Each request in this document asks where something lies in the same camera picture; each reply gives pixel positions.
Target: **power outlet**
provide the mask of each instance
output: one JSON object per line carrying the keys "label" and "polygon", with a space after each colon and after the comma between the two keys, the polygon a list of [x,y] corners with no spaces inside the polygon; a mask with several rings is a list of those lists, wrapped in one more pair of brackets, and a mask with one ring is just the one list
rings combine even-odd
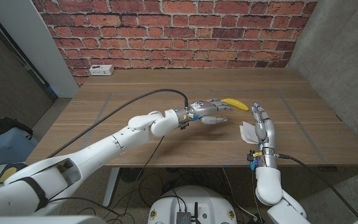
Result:
{"label": "power outlet", "polygon": [[111,75],[114,67],[112,65],[92,65],[89,71],[92,75]]}

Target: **white robot body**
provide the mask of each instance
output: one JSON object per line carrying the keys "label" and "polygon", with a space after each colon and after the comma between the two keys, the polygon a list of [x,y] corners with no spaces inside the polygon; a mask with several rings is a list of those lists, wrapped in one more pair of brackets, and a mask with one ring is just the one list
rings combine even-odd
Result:
{"label": "white robot body", "polygon": [[[236,214],[234,213],[233,206],[224,197],[215,191],[196,185],[177,187],[173,190],[178,195],[178,197],[185,201],[187,212],[190,213],[191,216],[195,215],[195,203],[197,202],[197,219],[200,221],[200,223],[237,223],[237,218]],[[154,202],[150,209],[148,224],[178,223],[177,219],[179,219],[178,216],[180,215],[178,214],[179,204],[181,206],[182,213],[185,212],[185,205],[179,198],[164,197],[175,196],[175,193],[170,190],[169,192],[163,194],[161,199]]]}

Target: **table top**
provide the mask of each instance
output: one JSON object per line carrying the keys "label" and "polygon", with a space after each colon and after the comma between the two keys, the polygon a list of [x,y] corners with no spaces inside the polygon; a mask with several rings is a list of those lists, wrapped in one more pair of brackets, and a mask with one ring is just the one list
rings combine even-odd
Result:
{"label": "table top", "polygon": [[[173,88],[189,103],[233,98],[248,107],[258,102],[276,130],[276,153],[312,166],[358,166],[358,139],[299,73],[290,68],[116,70],[112,76],[89,77],[27,159],[46,158],[94,122],[148,91]],[[127,125],[137,115],[183,107],[182,96],[157,93],[136,101],[79,138],[58,155],[76,152]],[[222,111],[228,121],[213,126],[191,122],[168,133],[148,167],[246,166],[246,155],[258,150],[241,139],[239,125],[254,124],[250,111]],[[160,138],[129,149],[107,166],[142,167]],[[279,159],[280,166],[295,163]]]}

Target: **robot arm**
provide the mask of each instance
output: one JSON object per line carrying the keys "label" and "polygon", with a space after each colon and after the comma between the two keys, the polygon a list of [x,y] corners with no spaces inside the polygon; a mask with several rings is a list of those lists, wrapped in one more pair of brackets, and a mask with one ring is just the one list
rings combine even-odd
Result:
{"label": "robot arm", "polygon": [[0,216],[46,215],[64,202],[49,200],[70,197],[93,172],[126,150],[148,142],[151,134],[162,137],[197,119],[208,124],[226,121],[210,117],[221,110],[232,108],[213,99],[166,110],[165,116],[153,111],[133,117],[125,128],[78,152],[36,162],[10,176],[0,187]]}
{"label": "robot arm", "polygon": [[266,111],[255,103],[252,107],[255,133],[259,138],[261,155],[256,168],[255,194],[265,205],[273,206],[268,214],[275,223],[309,223],[303,207],[281,186],[281,173],[277,169],[275,154],[275,129]]}

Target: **banana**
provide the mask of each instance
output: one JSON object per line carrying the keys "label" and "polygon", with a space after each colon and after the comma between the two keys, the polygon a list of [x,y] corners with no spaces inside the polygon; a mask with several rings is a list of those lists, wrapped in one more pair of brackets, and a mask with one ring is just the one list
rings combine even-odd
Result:
{"label": "banana", "polygon": [[235,100],[235,99],[230,99],[230,98],[227,98],[227,99],[223,99],[221,100],[222,102],[225,102],[225,103],[228,103],[236,108],[239,108],[240,110],[244,110],[244,111],[248,111],[248,107],[241,103],[240,101],[238,100]]}

